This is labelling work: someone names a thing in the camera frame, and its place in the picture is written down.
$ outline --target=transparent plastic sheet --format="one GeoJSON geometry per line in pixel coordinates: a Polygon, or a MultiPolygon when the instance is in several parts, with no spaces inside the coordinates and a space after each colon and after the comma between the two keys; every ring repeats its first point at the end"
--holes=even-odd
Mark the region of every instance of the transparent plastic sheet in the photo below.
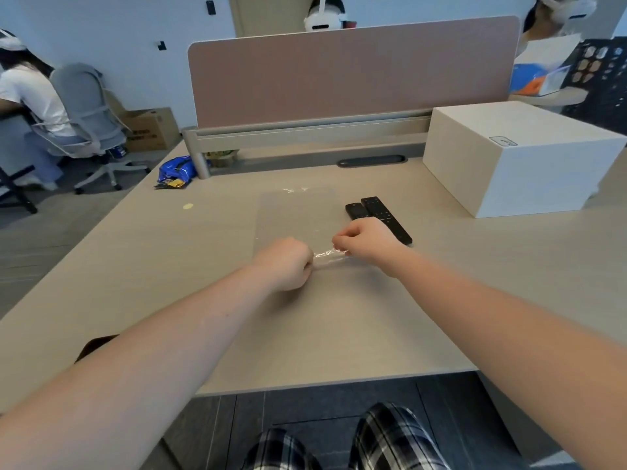
{"type": "Polygon", "coordinates": [[[331,238],[349,217],[331,188],[284,188],[263,193],[255,225],[256,254],[280,237],[292,236],[309,245],[316,269],[346,262],[331,238]]]}

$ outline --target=white headband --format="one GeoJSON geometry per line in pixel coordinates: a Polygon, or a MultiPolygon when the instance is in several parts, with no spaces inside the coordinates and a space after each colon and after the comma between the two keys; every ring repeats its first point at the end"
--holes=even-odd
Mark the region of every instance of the white headband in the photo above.
{"type": "Polygon", "coordinates": [[[24,46],[19,38],[13,36],[12,33],[0,29],[0,49],[6,49],[7,51],[25,51],[26,46],[24,46]]]}

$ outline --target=black pegboard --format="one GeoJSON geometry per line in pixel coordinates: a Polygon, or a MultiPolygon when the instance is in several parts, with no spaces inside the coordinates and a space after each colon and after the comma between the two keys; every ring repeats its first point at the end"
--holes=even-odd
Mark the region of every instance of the black pegboard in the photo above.
{"type": "Polygon", "coordinates": [[[627,134],[627,37],[586,39],[572,55],[562,87],[588,91],[584,102],[562,110],[567,117],[627,134]]]}

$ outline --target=blue jeans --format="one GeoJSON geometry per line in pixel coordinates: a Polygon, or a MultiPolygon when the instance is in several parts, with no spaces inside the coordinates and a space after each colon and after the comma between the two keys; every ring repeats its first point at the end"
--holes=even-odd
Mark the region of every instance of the blue jeans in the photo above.
{"type": "MultiPolygon", "coordinates": [[[[56,136],[49,133],[48,136],[59,145],[71,145],[72,143],[85,141],[83,137],[78,135],[56,136]]],[[[41,181],[51,183],[63,176],[63,171],[57,166],[59,157],[48,153],[48,149],[54,148],[49,141],[35,132],[25,134],[24,141],[26,141],[27,145],[26,154],[35,167],[35,174],[41,181]]]]}

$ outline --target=white box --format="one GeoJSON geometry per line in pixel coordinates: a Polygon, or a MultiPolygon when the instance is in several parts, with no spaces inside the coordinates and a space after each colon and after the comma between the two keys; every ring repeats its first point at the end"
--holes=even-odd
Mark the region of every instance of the white box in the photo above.
{"type": "Polygon", "coordinates": [[[433,109],[425,166],[474,217],[581,209],[627,137],[522,102],[433,109]]]}

